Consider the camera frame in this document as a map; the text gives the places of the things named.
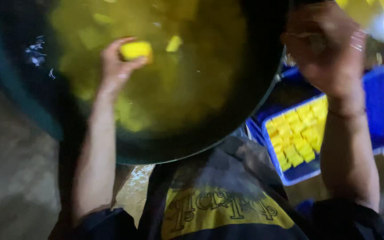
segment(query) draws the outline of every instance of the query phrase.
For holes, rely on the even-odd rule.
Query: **person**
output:
[[[73,185],[79,239],[384,239],[380,189],[362,87],[365,34],[333,2],[300,6],[282,41],[301,73],[328,97],[321,174],[332,198],[296,212],[263,146],[227,137],[190,159],[157,164],[138,228],[111,209],[114,101],[145,57],[122,62],[122,38],[102,51],[102,83]]]

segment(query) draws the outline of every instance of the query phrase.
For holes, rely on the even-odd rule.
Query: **blue crate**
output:
[[[283,74],[283,81],[297,82],[301,79],[302,76],[297,68],[289,69]],[[384,66],[375,67],[367,72],[363,77],[363,81],[366,92],[366,110],[373,154],[384,154]],[[246,120],[253,139],[267,147],[272,163],[285,186],[290,186],[319,175],[321,173],[320,156],[317,154],[315,160],[282,172],[276,159],[274,148],[270,142],[269,134],[266,131],[266,123],[270,119],[319,98],[322,95],[322,93],[316,90],[312,98],[283,109],[282,106],[277,105],[269,107],[263,106],[253,117]]]

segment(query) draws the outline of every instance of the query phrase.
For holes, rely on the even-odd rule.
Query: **forearm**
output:
[[[116,167],[113,100],[98,94],[77,163],[73,186],[75,223],[90,212],[111,205]]]
[[[378,211],[379,178],[372,154],[364,93],[350,100],[329,100],[321,149],[321,172],[334,197],[352,199]]]

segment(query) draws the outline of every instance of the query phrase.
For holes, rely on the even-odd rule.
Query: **floor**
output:
[[[383,61],[384,55],[371,61]],[[384,156],[377,156],[381,182],[381,214],[384,217]],[[136,167],[116,196],[135,218],[146,200],[147,179],[153,166]],[[0,239],[45,239],[59,219],[58,143],[20,113],[0,92]],[[288,187],[292,204],[328,196],[317,176]]]

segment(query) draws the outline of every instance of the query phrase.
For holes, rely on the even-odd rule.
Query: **oil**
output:
[[[246,23],[238,0],[60,0],[49,15],[72,93],[92,103],[100,51],[136,36],[154,50],[118,96],[119,127],[152,136],[178,134],[223,110],[240,66]],[[183,45],[165,49],[172,36]]]

